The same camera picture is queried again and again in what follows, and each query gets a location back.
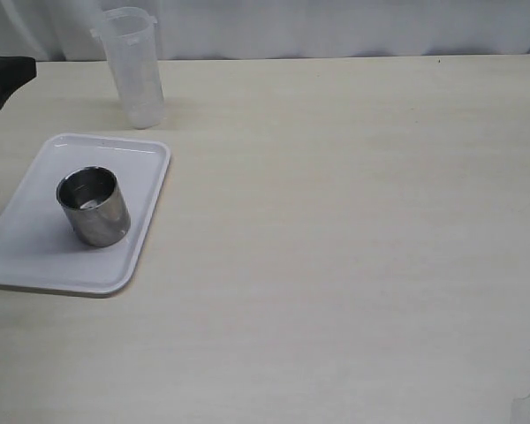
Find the stainless steel cup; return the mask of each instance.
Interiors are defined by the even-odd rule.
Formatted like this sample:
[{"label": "stainless steel cup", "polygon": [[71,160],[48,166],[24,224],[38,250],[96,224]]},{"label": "stainless steel cup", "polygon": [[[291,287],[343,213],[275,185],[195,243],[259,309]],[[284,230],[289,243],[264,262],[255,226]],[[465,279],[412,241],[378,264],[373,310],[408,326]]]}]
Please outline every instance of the stainless steel cup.
[{"label": "stainless steel cup", "polygon": [[63,178],[57,186],[57,201],[77,237],[87,245],[113,245],[130,229],[130,214],[116,176],[105,168],[90,166]]}]

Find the translucent container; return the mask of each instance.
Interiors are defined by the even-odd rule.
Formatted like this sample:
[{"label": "translucent container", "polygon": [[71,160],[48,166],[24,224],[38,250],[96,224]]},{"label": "translucent container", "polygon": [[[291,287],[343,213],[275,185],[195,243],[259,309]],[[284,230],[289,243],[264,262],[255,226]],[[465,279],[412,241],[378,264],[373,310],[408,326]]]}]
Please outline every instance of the translucent container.
[{"label": "translucent container", "polygon": [[96,15],[92,30],[102,41],[124,111],[138,129],[159,124],[164,113],[155,22],[143,9],[121,7]]}]

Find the white tray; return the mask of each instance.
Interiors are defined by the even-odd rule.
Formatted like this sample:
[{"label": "white tray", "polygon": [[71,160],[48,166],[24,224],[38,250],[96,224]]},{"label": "white tray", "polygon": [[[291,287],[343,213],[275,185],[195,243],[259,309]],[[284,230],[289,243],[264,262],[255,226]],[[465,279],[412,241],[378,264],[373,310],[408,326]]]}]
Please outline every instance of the white tray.
[{"label": "white tray", "polygon": [[[148,231],[170,150],[157,141],[59,134],[43,145],[0,216],[0,285],[109,294],[131,278]],[[57,203],[57,183],[98,165],[114,172],[132,218],[110,247],[79,242]]]}]

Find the wooden table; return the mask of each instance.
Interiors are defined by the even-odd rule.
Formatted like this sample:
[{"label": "wooden table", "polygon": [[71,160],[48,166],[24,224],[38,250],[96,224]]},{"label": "wooden table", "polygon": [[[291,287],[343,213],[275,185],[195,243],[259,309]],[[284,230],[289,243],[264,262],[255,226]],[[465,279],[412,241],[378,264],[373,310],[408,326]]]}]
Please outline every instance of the wooden table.
[{"label": "wooden table", "polygon": [[0,213],[63,132],[173,163],[111,299],[0,291],[0,424],[501,424],[530,390],[530,56],[104,63],[0,112]]}]

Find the white wall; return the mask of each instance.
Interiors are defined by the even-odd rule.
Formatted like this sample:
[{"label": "white wall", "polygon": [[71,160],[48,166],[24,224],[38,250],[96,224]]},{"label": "white wall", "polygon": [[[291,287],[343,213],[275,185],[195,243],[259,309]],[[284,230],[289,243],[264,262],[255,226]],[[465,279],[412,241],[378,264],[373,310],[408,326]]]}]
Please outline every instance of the white wall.
[{"label": "white wall", "polygon": [[0,54],[102,58],[95,12],[159,19],[161,58],[527,53],[530,0],[0,0]]}]

